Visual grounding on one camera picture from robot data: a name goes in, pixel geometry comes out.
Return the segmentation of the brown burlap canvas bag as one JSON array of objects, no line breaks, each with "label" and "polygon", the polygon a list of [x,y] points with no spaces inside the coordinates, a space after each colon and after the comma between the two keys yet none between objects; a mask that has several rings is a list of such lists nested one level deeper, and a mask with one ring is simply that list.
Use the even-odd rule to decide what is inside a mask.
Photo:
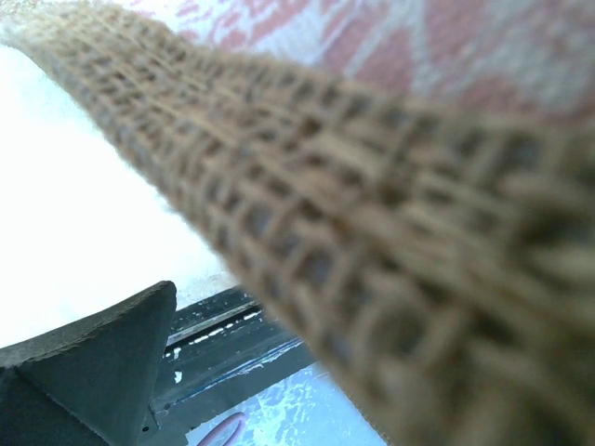
[{"label": "brown burlap canvas bag", "polygon": [[400,445],[594,441],[594,126],[5,1],[29,57]]}]

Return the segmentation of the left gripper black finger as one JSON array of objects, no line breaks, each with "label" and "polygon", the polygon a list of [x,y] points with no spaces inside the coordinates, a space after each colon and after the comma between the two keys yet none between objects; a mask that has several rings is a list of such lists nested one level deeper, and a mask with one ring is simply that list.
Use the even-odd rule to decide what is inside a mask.
[{"label": "left gripper black finger", "polygon": [[176,311],[157,284],[1,350],[4,445],[136,445]]}]

